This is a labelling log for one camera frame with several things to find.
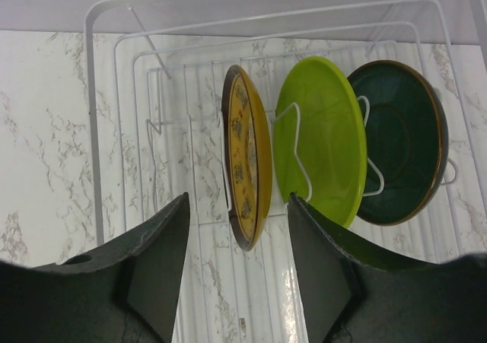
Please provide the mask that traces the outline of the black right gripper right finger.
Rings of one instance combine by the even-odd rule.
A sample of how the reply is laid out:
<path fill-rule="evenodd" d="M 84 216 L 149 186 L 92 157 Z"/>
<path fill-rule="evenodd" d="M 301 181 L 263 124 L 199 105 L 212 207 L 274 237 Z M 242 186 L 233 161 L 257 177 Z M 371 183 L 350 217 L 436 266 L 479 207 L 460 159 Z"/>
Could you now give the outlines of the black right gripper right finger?
<path fill-rule="evenodd" d="M 311 342 L 484 342 L 486 256 L 392 252 L 291 195 L 288 227 Z"/>

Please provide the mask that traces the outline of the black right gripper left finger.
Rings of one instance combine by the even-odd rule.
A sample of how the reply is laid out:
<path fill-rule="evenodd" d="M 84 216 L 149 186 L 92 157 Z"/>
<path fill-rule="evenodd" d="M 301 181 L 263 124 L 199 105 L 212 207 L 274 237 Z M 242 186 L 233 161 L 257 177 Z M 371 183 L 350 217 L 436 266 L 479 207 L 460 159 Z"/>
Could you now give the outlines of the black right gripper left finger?
<path fill-rule="evenodd" d="M 62 264 L 1 264 L 3 342 L 169 342 L 189 238 L 189 196 Z"/>

